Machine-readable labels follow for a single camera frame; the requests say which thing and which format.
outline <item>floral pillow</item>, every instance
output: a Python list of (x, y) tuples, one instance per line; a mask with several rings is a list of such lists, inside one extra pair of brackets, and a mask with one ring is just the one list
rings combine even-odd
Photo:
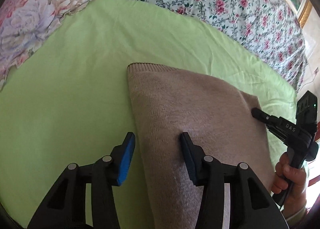
[(0, 89), (9, 68), (19, 67), (60, 25), (65, 14), (90, 0), (5, 0), (0, 8)]

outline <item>metal bolt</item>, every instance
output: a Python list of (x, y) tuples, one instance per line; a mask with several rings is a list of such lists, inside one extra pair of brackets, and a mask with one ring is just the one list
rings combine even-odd
[(246, 170), (248, 168), (247, 163), (241, 162), (240, 163), (240, 168), (242, 168), (243, 170)]
[(74, 170), (76, 167), (77, 167), (77, 164), (75, 164), (75, 163), (70, 163), (68, 165), (68, 169), (70, 169), (70, 170)]
[(205, 160), (206, 162), (212, 162), (212, 161), (213, 161), (213, 157), (210, 156), (210, 155), (206, 155), (206, 156), (204, 156), (204, 160)]
[(110, 162), (110, 161), (112, 160), (112, 157), (111, 157), (110, 155), (106, 155), (106, 156), (104, 156), (104, 157), (102, 158), (102, 160), (103, 160), (104, 162)]

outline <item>pink rose pattern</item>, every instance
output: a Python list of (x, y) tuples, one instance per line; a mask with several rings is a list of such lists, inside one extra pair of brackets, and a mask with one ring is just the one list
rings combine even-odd
[(25, 62), (61, 25), (65, 14), (83, 9), (88, 1), (4, 1), (0, 8), (0, 90), (10, 67)]
[(307, 62), (304, 38), (297, 17), (284, 0), (140, 1), (196, 17), (216, 27), (299, 90)]

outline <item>folded sweater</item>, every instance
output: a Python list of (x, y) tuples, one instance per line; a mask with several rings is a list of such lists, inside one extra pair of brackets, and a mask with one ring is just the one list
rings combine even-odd
[[(189, 179), (182, 132), (221, 163), (246, 162), (271, 190), (266, 128), (251, 116), (251, 109), (260, 107), (257, 97), (212, 76), (156, 64), (129, 65), (128, 82), (156, 229), (196, 225), (203, 189)], [(225, 190), (224, 228), (229, 203)]]

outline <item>black plastic bracket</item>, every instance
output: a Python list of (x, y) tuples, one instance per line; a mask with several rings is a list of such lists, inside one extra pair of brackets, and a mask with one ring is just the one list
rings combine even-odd
[(87, 228), (85, 189), (92, 184), (92, 220), (95, 229), (120, 229), (112, 186), (127, 177), (135, 148), (135, 136), (127, 133), (122, 145), (114, 147), (94, 164), (69, 164), (53, 184), (33, 215), (28, 229)]
[(190, 180), (204, 186), (195, 229), (221, 229), (224, 184), (230, 184), (230, 229), (288, 229), (288, 225), (259, 178), (246, 163), (226, 165), (194, 145), (189, 134), (180, 135)]

